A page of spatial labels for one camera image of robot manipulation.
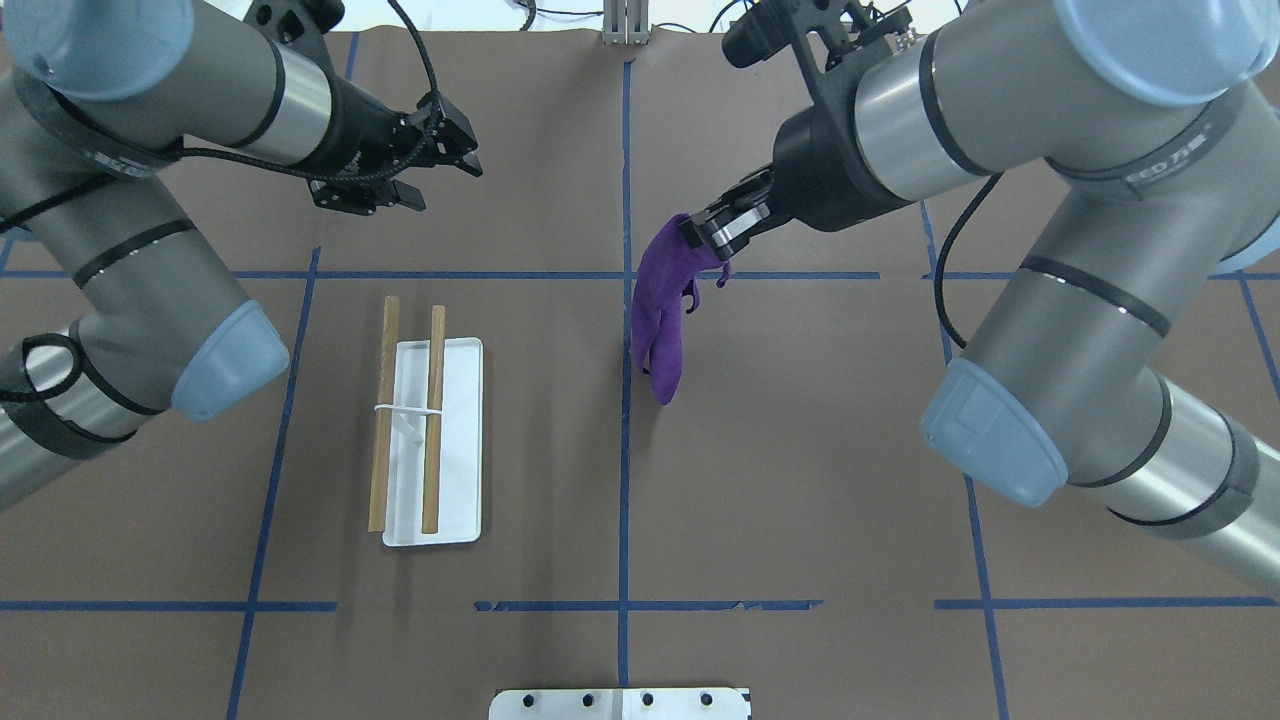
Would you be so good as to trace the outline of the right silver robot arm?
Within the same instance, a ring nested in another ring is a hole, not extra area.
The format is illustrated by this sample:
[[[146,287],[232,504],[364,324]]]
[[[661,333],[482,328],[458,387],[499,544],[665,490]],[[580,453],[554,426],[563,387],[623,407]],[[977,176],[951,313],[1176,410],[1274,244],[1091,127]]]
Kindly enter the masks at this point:
[[[973,1],[910,47],[859,1],[760,1],[737,68],[795,53],[812,106],[771,164],[685,222],[730,259],[1042,160],[1068,193],[922,418],[1027,506],[1071,486],[1277,593],[1277,451],[1151,368],[1206,281],[1277,249],[1275,1]]]

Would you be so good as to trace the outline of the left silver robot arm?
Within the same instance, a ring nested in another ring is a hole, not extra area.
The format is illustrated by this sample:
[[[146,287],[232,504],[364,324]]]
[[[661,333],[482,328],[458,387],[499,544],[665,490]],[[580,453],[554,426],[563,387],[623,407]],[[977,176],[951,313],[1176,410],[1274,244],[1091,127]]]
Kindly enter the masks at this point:
[[[291,363],[159,179],[187,158],[308,183],[319,208],[424,209],[412,167],[480,176],[477,140],[434,72],[411,111],[334,68],[340,1],[6,1],[3,233],[40,242],[91,304],[3,355],[3,506],[131,439],[169,409],[206,421]]]

